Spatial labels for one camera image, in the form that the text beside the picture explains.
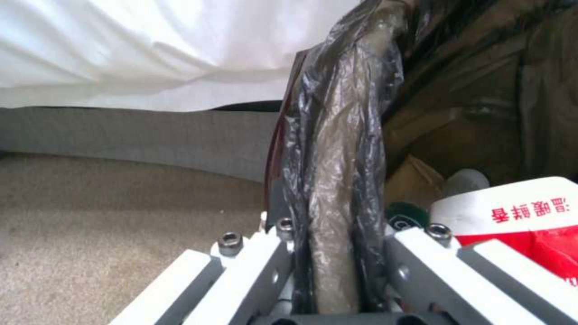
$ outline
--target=beige carpet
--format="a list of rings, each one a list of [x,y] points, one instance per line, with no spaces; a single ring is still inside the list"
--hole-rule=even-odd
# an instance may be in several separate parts
[[[105,324],[262,207],[258,183],[134,162],[5,154],[0,182],[2,324]]]

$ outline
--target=gray fabric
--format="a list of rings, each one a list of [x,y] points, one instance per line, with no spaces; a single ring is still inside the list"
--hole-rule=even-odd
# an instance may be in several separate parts
[[[169,164],[261,182],[277,115],[0,109],[0,150]]]

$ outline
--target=white bar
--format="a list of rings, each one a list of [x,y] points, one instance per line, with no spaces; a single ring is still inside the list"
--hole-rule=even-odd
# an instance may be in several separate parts
[[[504,243],[493,239],[458,256],[545,323],[578,323],[578,290]]]
[[[185,250],[110,325],[179,324],[222,272],[218,259]]]
[[[291,255],[277,236],[257,232],[223,272],[184,325],[247,324],[267,315],[291,272]]]
[[[386,248],[391,284],[416,312],[436,303],[460,324],[543,324],[418,228]]]

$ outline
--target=white plastic part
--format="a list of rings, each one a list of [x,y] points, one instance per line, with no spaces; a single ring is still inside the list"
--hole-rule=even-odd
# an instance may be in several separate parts
[[[118,314],[110,325],[180,324],[222,271],[218,259],[188,249]]]

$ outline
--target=translucent plastic wrap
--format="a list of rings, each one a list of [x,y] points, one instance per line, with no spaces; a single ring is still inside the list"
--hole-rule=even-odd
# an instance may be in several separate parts
[[[407,9],[360,4],[308,52],[293,85],[282,169],[296,226],[294,311],[311,312],[315,296],[319,313],[357,312],[360,294],[383,309],[380,116],[403,81],[395,40]]]
[[[281,172],[295,225],[295,313],[384,309],[386,158],[576,174],[574,3],[367,0],[298,57],[266,182]]]

